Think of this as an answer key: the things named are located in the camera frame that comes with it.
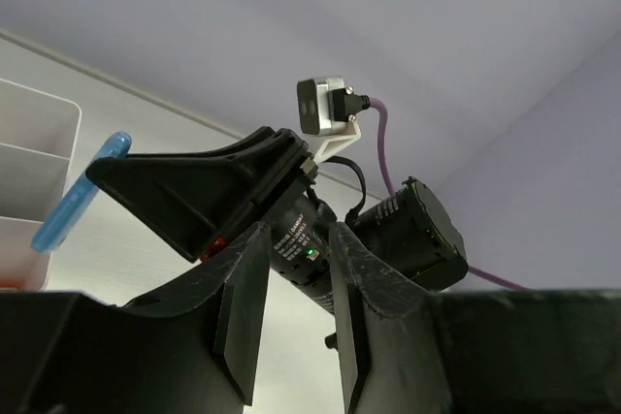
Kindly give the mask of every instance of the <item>black cylindrical housing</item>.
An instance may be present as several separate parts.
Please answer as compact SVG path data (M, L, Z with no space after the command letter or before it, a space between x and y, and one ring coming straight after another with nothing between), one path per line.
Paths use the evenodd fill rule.
M446 289L468 272L461 234L436 195L415 178L362 213L352 231L379 259L425 289Z
M301 197L272 227L270 266L325 310L334 313L328 263L330 225L337 216L327 204Z

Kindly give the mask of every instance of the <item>gray wall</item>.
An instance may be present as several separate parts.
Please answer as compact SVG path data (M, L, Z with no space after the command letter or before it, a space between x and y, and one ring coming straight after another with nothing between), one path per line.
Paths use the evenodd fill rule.
M439 196L472 265L533 288L621 287L621 37ZM473 276L455 287L488 288Z

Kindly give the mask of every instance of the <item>blue pen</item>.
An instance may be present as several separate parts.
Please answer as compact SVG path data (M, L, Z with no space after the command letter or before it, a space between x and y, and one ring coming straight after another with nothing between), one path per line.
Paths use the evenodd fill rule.
M129 152L131 145L132 138L127 133L114 133L97 151L91 163L103 157L123 158ZM82 172L39 228L30 247L42 253L55 250L67 238L98 192L99 188L86 177L85 172Z

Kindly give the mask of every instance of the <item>label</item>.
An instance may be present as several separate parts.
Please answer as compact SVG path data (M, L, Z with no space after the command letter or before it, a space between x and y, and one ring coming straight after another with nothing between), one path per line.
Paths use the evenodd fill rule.
M389 217L393 213L399 210L399 203L397 202L397 196L383 200L376 210L376 222L381 223L382 220Z
M272 246L273 249L290 261L309 246L311 239L305 233L306 229L307 223L304 221L304 214L301 213L282 239Z
M332 292L326 293L325 295L319 296L317 298L313 298L312 300L331 314L334 314L334 297L332 296Z

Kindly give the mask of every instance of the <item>black connector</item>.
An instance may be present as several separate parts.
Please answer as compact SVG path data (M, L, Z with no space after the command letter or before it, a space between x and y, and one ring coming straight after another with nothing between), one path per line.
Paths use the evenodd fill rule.
M330 103L335 121L349 121L353 115L365 111L370 106L368 96L354 94L350 87L330 91Z

